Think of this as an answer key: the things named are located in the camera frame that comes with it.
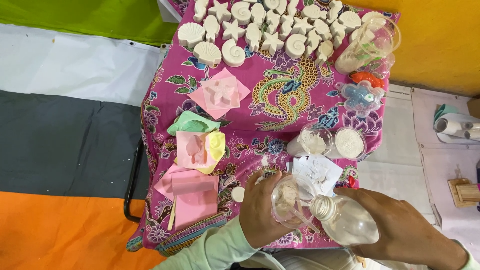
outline hand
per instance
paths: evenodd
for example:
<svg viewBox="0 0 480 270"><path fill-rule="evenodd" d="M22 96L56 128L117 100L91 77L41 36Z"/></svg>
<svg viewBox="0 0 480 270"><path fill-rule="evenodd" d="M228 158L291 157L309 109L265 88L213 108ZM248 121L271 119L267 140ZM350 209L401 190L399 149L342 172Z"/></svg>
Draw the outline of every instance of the hand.
<svg viewBox="0 0 480 270"><path fill-rule="evenodd" d="M435 270L458 270L467 263L465 250L437 231L408 202L363 188L336 188L334 192L356 200L377 223L380 239L352 246L356 255L423 264Z"/></svg>
<svg viewBox="0 0 480 270"><path fill-rule="evenodd" d="M253 248L268 245L293 231L272 217L272 192L282 178L282 172L277 172L255 185L263 173L260 170L247 180L245 195L240 207L240 226L245 238Z"/></svg>

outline yellow wall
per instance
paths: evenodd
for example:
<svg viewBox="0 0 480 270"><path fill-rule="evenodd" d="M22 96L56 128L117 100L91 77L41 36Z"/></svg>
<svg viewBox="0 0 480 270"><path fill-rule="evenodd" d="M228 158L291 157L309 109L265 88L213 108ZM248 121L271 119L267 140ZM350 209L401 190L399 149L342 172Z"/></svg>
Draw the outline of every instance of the yellow wall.
<svg viewBox="0 0 480 270"><path fill-rule="evenodd" d="M480 0L343 0L401 12L391 80L465 96L480 94Z"/></svg>

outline table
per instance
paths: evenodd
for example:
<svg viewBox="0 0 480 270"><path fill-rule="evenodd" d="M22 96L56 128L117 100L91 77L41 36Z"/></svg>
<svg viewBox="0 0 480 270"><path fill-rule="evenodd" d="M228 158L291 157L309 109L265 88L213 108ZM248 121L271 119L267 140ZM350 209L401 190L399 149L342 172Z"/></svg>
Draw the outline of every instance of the table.
<svg viewBox="0 0 480 270"><path fill-rule="evenodd" d="M315 4L327 9L327 0ZM352 10L360 15L370 10L344 5L341 12ZM184 10L180 25L193 22L193 4ZM384 15L396 21L399 13ZM224 41L220 30L216 45ZM244 48L245 63L237 68L223 62L215 67L198 63L192 49L179 46L175 35L168 56L158 68L142 103L142 138L146 147L151 173L145 211L139 227L127 243L127 250L141 247L158 250L171 256L193 241L210 227L223 226L239 214L240 204L230 197L232 188L244 186L249 175L260 168L265 176L275 170L285 171L285 163L292 161L286 153L286 145L300 129L310 122L321 123L331 131L351 126L361 131L367 141L367 152L377 149L382 140L384 106L366 118L359 118L354 111L346 111L344 99L334 87L336 82L351 82L346 75L337 73L334 61L348 46L348 35L333 56L321 67L312 56L291 59L281 50L272 57L268 51L250 52L244 38L237 46ZM183 231L167 231L173 202L153 189L158 177L173 164L176 156L175 137L166 130L183 111L190 110L206 118L205 111L189 99L187 93L195 91L200 81L207 80L226 67L252 94L241 101L240 108L232 109L223 117L220 130L225 133L227 151L213 174L219 175L219 213L198 222ZM385 79L385 90L388 78ZM336 186L358 187L357 163L346 159L335 160L344 168ZM321 229L320 222L314 224ZM271 243L272 248L335 248L323 230L315 233L303 227Z"/></svg>

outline round plaster disc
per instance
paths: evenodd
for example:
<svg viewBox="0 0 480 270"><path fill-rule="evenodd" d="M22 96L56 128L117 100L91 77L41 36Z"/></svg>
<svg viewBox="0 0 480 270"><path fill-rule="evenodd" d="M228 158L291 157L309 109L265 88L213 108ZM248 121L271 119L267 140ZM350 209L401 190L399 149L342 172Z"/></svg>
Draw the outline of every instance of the round plaster disc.
<svg viewBox="0 0 480 270"><path fill-rule="evenodd" d="M236 186L232 189L232 199L236 202L242 202L244 193L245 189L243 187Z"/></svg>

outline gray fabric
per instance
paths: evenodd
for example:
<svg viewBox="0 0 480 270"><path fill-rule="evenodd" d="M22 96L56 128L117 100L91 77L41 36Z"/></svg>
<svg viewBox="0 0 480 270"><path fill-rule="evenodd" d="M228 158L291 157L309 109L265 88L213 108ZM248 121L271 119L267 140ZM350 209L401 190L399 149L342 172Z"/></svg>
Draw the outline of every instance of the gray fabric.
<svg viewBox="0 0 480 270"><path fill-rule="evenodd" d="M0 90L0 191L123 198L140 137L140 107Z"/></svg>

